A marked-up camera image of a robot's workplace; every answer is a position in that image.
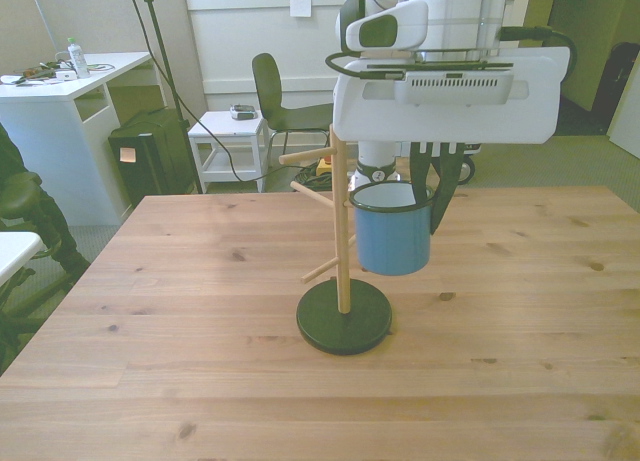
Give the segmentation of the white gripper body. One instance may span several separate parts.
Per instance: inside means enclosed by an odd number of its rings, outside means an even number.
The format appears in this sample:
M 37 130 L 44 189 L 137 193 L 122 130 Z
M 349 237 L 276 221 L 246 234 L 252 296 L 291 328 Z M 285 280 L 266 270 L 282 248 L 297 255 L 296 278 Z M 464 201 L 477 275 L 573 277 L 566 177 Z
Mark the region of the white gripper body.
M 361 58 L 339 75 L 344 141 L 541 144 L 556 130 L 566 47 L 505 49 L 479 62 Z

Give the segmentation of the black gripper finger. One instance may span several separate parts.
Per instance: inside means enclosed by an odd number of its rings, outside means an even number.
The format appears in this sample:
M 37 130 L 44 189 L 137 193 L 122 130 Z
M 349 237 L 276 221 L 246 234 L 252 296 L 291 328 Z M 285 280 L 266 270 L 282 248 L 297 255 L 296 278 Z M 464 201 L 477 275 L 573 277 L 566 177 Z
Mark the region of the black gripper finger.
M 427 174 L 431 166 L 433 146 L 429 143 L 412 142 L 410 147 L 409 167 L 412 192 L 416 204 L 426 204 Z
M 440 177 L 431 212 L 430 232 L 432 234 L 435 233 L 440 225 L 458 186 L 464 151 L 465 145 L 463 143 L 443 143 L 440 147 L 439 156 L 432 159 L 432 164 L 439 168 Z

